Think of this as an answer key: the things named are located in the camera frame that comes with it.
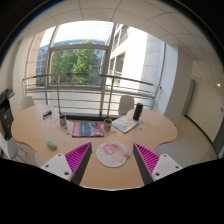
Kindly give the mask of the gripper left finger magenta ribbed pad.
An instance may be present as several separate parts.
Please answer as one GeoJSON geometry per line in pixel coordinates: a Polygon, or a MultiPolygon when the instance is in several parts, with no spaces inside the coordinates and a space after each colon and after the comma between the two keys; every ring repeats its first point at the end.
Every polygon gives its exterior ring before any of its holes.
{"type": "Polygon", "coordinates": [[[67,154],[58,153],[41,166],[45,171],[79,185],[92,154],[92,144],[86,143],[67,154]]]}

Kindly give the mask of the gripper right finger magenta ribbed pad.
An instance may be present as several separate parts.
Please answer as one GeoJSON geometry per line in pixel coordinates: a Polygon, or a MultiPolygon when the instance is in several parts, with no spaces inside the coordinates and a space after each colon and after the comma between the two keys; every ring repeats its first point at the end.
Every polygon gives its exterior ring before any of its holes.
{"type": "Polygon", "coordinates": [[[133,144],[133,154],[145,185],[182,169],[168,154],[159,155],[137,143],[133,144]]]}

